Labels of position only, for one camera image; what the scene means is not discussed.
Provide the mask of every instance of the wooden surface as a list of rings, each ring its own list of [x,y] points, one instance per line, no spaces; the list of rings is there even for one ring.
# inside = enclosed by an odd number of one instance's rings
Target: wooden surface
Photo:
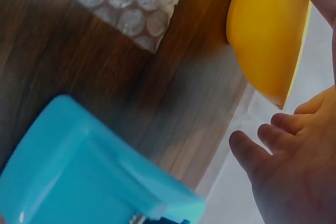
[[[0,169],[69,93],[195,188],[246,85],[225,38],[229,3],[180,0],[153,55],[72,0],[0,0]]]

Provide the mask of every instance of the white wall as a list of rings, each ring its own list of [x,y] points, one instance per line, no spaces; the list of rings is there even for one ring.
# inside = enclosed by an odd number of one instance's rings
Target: white wall
[[[333,85],[331,36],[331,28],[314,8],[302,61],[285,112],[292,113],[299,104]],[[251,87],[248,87],[246,97],[250,92]],[[263,223],[249,180],[229,151],[228,137],[234,130],[243,130],[260,143],[256,134],[258,127],[269,123],[278,110],[256,91],[253,91],[251,101],[246,97],[241,100],[227,134],[197,189],[207,199],[202,224]]]

